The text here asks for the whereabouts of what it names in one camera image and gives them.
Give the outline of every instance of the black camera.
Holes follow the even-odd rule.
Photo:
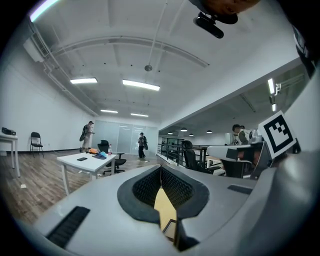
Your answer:
[[[225,24],[235,24],[238,21],[238,16],[234,15],[212,15],[208,17],[204,15],[202,12],[198,14],[198,17],[193,19],[193,23],[199,26],[200,28],[204,29],[205,31],[209,32],[216,38],[223,38],[224,32],[216,27],[216,21],[225,23]]]

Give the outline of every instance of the white ceiling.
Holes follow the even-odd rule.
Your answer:
[[[274,83],[283,84],[282,90],[275,96],[275,102],[277,111],[282,110],[285,113],[306,85],[305,68],[303,65],[297,66],[274,77],[273,80]],[[182,136],[183,134],[179,132],[182,127],[188,130],[185,135],[193,133],[194,136],[201,136],[205,135],[207,130],[212,130],[213,133],[229,133],[234,124],[244,125],[246,129],[255,129],[260,122],[274,114],[269,101],[269,93],[268,82],[265,81],[241,95],[215,105],[159,133],[167,135],[168,132],[173,132],[176,136]]]
[[[269,15],[279,14],[268,3],[259,3],[240,14],[235,25],[218,22],[224,38],[217,39],[193,24],[199,10],[188,0],[169,0],[151,56],[153,70],[146,72],[144,67],[165,2],[60,0],[34,24],[70,79],[98,80],[98,84],[73,85],[97,109],[116,110],[121,117],[147,114],[150,120],[159,122],[182,108],[186,96],[192,97],[192,77],[226,63],[215,56],[221,56],[227,44],[241,35],[260,32]],[[155,84],[160,90],[124,86],[122,79]],[[197,88],[201,86],[208,85],[199,83]]]

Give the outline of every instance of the backpack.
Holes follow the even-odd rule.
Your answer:
[[[81,134],[80,139],[79,139],[80,142],[82,142],[82,141],[85,139],[86,127],[87,127],[87,125],[85,125],[85,126],[83,127],[83,129],[82,129],[82,134]]]
[[[147,138],[146,138],[146,136],[143,136],[143,148],[145,149],[145,150],[148,150],[148,145],[147,145]]]

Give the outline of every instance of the pants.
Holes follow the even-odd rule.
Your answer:
[[[144,146],[139,146],[139,158],[145,157]]]
[[[89,151],[89,142],[90,142],[90,137],[89,136],[85,136],[84,140],[83,140],[82,148],[81,148],[82,152]]]

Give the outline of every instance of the table leg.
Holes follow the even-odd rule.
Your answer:
[[[14,141],[11,140],[11,166],[12,169],[15,168],[15,160],[14,160]]]
[[[20,169],[19,169],[19,160],[18,160],[18,140],[14,141],[14,149],[15,149],[15,169],[16,175],[20,178]]]
[[[69,188],[69,181],[68,181],[68,175],[67,175],[67,166],[62,164],[61,171],[62,171],[62,178],[63,178],[65,193],[68,196],[70,188]]]
[[[203,166],[205,166],[205,164],[206,164],[206,154],[207,154],[207,150],[204,149],[203,150]]]
[[[202,163],[202,149],[200,149],[200,157],[199,157],[199,165],[201,166]]]
[[[98,178],[98,173],[96,172],[96,173],[90,173],[90,176],[91,176],[91,180],[92,181],[95,181],[97,178]]]
[[[111,161],[111,175],[115,174],[115,159]]]

